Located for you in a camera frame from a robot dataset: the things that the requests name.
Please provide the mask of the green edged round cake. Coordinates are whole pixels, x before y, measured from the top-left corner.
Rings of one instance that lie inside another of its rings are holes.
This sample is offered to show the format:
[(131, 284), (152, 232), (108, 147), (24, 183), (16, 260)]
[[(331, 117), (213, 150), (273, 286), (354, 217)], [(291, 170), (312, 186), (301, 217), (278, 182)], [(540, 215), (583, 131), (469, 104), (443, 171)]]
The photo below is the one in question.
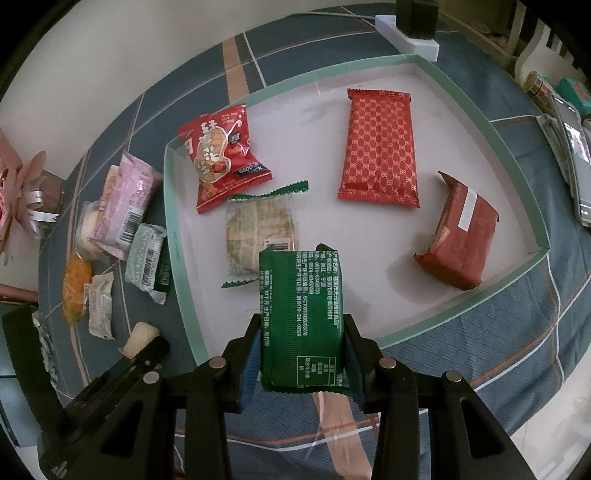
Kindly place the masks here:
[(256, 282), (259, 253), (270, 245), (276, 251), (297, 250), (300, 234), (293, 200), (308, 188), (308, 180), (301, 180), (263, 194), (229, 197), (225, 224), (229, 278), (222, 289)]

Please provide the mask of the pink snack packet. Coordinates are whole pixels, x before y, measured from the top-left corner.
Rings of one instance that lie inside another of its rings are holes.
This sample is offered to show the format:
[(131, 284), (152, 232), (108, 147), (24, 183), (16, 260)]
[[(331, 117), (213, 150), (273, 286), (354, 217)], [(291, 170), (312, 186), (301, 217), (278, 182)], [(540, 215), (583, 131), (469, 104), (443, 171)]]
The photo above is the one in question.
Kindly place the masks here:
[(118, 260), (126, 260), (132, 240), (155, 191), (162, 183), (160, 172), (123, 151), (110, 198), (98, 219), (91, 239)]

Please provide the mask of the black smartphone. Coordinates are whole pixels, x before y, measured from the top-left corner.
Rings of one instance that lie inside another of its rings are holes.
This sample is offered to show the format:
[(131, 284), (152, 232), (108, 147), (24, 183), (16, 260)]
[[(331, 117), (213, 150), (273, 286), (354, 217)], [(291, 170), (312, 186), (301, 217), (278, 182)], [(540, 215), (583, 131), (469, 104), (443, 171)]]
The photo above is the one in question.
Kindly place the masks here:
[(566, 149), (571, 195), (577, 219), (590, 227), (590, 150), (578, 111), (566, 100), (551, 95), (559, 137)]

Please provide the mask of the orange soft bread packet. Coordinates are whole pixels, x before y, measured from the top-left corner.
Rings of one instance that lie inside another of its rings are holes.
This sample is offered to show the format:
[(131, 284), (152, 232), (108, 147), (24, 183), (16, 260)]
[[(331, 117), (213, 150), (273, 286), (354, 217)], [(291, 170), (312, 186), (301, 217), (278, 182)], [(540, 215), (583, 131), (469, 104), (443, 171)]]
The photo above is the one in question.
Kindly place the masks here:
[(66, 262), (62, 281), (62, 313), (69, 325), (74, 325), (84, 311), (85, 286), (92, 280), (92, 265), (74, 253)]

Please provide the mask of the black power adapter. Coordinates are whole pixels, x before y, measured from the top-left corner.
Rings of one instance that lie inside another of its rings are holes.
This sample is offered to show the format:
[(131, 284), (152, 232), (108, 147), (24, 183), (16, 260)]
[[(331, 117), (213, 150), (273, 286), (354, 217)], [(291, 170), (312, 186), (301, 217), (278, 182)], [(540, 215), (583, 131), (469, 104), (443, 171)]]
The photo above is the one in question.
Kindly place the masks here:
[(434, 37), (439, 16), (435, 0), (398, 0), (396, 7), (396, 23), (403, 33), (418, 39)]

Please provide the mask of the white lattice shelf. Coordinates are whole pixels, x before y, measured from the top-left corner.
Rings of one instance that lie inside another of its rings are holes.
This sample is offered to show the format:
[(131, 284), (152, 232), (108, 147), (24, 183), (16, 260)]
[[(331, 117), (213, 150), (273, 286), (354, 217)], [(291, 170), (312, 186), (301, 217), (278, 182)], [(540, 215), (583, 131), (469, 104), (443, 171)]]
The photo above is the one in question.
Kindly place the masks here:
[(465, 34), (523, 83), (590, 80), (588, 1), (441, 1), (439, 19)]

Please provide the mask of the crumpled patterned paper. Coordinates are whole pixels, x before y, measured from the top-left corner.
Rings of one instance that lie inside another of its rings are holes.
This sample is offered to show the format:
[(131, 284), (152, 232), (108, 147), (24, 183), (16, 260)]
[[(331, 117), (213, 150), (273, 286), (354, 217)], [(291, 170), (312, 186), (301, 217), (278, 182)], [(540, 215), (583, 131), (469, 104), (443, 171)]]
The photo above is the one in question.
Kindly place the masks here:
[(58, 374), (53, 358), (53, 346), (50, 335), (45, 323), (41, 320), (39, 311), (35, 311), (32, 314), (32, 321), (39, 337), (40, 351), (44, 369), (50, 377), (50, 384), (56, 388), (58, 383)]

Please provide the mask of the dark red wafer packet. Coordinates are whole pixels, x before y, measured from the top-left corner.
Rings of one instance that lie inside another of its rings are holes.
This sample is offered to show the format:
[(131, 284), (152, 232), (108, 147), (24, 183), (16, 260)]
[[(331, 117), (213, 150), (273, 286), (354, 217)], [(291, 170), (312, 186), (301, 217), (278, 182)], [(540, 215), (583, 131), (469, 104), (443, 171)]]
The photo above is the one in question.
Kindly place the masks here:
[(448, 187), (448, 197), (429, 248), (413, 258), (444, 284), (472, 290), (482, 283), (499, 213), (460, 180), (445, 172), (440, 175)]

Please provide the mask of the small cream cake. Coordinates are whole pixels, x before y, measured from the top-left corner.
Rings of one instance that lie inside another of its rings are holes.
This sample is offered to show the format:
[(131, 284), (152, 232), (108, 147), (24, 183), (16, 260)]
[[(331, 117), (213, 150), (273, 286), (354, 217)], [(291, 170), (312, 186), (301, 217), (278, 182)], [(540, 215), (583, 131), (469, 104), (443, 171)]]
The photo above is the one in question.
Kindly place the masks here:
[(133, 359), (153, 339), (160, 335), (160, 331), (146, 322), (138, 322), (134, 325), (128, 340), (118, 351), (127, 359)]

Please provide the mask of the red peanut snack bag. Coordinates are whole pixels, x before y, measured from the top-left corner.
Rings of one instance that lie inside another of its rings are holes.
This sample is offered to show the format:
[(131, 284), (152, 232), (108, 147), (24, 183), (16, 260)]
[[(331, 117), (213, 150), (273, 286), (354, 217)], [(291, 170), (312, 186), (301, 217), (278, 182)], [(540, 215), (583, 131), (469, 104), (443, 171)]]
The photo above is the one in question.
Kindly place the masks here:
[(204, 214), (232, 195), (273, 179), (250, 151), (245, 104), (207, 113), (177, 130), (197, 171), (197, 212)]

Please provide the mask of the red patterned packet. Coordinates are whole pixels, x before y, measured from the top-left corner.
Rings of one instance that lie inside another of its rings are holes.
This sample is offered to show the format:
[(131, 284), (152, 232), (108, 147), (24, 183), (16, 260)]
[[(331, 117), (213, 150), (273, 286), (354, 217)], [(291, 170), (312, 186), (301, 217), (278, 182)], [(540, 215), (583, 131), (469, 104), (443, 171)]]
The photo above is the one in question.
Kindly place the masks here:
[(406, 92), (349, 89), (351, 102), (339, 200), (420, 206)]

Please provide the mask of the pink paper flower bouquet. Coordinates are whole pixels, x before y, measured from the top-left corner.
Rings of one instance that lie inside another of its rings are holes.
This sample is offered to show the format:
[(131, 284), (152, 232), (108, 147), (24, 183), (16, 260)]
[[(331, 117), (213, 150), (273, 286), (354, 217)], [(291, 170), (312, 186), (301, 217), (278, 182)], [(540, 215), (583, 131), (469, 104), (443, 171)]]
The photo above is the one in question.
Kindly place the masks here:
[(47, 154), (21, 159), (1, 132), (1, 263), (29, 252), (57, 222), (64, 181), (45, 170)]

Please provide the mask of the white grey snack packet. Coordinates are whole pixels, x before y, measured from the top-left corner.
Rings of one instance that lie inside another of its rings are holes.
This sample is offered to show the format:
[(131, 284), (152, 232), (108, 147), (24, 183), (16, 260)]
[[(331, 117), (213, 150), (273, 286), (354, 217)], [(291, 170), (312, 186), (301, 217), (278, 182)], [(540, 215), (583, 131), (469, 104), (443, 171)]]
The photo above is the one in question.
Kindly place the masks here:
[(113, 341), (111, 330), (112, 317), (112, 271), (94, 275), (88, 287), (88, 329), (97, 338)]

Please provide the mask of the dark green snack packet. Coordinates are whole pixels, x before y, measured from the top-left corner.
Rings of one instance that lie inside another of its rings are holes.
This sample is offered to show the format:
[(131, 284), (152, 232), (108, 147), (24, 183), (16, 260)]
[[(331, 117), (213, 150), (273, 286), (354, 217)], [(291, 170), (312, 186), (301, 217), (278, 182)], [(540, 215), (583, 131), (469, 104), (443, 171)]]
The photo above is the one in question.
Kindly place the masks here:
[(263, 389), (279, 393), (346, 393), (341, 360), (342, 269), (339, 252), (259, 253)]

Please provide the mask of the pale green snack packet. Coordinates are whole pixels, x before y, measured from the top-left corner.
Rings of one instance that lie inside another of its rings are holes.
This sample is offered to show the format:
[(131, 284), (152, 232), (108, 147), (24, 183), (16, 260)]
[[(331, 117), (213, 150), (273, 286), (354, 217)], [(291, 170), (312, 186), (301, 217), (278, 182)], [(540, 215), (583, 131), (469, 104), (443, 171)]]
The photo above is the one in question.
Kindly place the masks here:
[(141, 223), (132, 240), (124, 279), (164, 305), (170, 288), (171, 266), (167, 232), (158, 225)]

